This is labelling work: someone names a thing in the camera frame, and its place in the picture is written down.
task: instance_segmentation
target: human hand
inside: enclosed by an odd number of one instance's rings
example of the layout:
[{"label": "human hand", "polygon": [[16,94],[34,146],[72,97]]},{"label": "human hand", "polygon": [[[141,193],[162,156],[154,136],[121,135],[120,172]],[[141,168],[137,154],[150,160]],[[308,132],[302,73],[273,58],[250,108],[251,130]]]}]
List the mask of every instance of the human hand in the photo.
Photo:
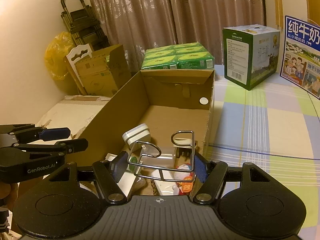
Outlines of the human hand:
[{"label": "human hand", "polygon": [[18,198],[18,184],[6,184],[0,182],[0,199],[4,199],[4,203],[7,205],[10,211],[13,209],[13,205]]}]

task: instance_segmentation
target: yellow plastic bag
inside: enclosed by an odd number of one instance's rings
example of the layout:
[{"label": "yellow plastic bag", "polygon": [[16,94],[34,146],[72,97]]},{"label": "yellow plastic bag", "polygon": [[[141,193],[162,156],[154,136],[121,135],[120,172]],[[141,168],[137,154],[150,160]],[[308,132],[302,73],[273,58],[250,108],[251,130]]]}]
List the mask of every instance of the yellow plastic bag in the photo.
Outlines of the yellow plastic bag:
[{"label": "yellow plastic bag", "polygon": [[63,57],[68,55],[74,47],[71,34],[67,32],[55,36],[48,45],[44,53],[44,62],[54,80],[64,80],[67,76],[68,70],[63,62]]}]

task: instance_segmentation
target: plaid bedsheet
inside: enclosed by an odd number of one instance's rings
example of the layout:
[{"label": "plaid bedsheet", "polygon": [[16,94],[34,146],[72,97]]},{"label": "plaid bedsheet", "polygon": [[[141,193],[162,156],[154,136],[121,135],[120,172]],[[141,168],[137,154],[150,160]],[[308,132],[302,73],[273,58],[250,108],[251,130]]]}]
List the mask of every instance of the plaid bedsheet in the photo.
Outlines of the plaid bedsheet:
[{"label": "plaid bedsheet", "polygon": [[[320,101],[275,73],[251,91],[216,65],[209,160],[253,162],[299,196],[307,217],[299,233],[320,239]],[[227,183],[225,192],[239,187]]]}]

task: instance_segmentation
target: orange sticker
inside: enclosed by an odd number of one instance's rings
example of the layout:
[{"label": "orange sticker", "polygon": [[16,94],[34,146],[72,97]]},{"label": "orange sticker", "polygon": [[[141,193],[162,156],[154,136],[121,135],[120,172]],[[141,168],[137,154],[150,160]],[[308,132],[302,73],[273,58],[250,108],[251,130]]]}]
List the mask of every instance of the orange sticker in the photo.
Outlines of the orange sticker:
[{"label": "orange sticker", "polygon": [[[188,176],[188,177],[185,177],[183,180],[192,180],[192,176]],[[182,189],[181,191],[184,192],[184,193],[188,193],[192,190],[192,182],[182,182],[181,183],[181,186],[182,186]]]}]

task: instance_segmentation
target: brown curtain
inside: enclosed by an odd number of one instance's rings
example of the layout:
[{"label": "brown curtain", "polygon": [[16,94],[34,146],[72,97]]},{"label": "brown curtain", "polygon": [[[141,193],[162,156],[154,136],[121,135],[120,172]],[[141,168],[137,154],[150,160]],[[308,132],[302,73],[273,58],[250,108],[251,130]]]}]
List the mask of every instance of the brown curtain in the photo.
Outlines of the brown curtain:
[{"label": "brown curtain", "polygon": [[90,0],[111,44],[123,44],[131,71],[146,49],[198,41],[223,63],[222,29],[264,24],[264,0]]}]

